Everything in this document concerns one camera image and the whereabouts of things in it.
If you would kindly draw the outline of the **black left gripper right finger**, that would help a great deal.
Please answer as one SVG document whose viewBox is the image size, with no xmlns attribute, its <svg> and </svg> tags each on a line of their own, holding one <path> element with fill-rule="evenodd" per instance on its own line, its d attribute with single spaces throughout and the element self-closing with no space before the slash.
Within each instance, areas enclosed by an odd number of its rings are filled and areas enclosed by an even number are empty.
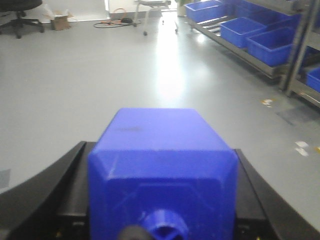
<svg viewBox="0 0 320 240">
<path fill-rule="evenodd" d="M 308 223 L 256 171 L 240 149 L 236 198 L 236 240 L 318 240 Z"/>
</svg>

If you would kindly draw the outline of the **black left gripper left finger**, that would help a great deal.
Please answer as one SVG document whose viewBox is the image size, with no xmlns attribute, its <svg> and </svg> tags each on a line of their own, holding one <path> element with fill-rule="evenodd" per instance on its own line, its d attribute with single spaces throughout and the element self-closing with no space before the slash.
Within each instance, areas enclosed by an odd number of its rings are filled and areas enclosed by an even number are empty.
<svg viewBox="0 0 320 240">
<path fill-rule="evenodd" d="M 88 240 L 87 157 L 95 143 L 80 141 L 35 176 L 1 193 L 2 240 Z"/>
</svg>

